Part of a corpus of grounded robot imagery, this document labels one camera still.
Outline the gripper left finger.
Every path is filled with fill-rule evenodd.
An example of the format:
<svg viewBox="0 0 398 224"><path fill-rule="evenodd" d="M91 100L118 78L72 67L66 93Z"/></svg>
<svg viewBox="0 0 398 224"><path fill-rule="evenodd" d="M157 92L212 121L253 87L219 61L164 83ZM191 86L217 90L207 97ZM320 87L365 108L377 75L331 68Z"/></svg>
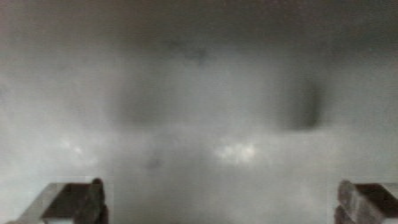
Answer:
<svg viewBox="0 0 398 224"><path fill-rule="evenodd" d="M50 183L24 212L24 224L109 224L103 181Z"/></svg>

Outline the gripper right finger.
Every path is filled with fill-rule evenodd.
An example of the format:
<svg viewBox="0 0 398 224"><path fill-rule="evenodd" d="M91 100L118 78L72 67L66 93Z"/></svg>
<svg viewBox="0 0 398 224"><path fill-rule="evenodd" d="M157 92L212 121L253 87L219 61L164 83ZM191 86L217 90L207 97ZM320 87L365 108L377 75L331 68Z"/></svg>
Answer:
<svg viewBox="0 0 398 224"><path fill-rule="evenodd" d="M334 224L398 224L398 183L354 183L338 186Z"/></svg>

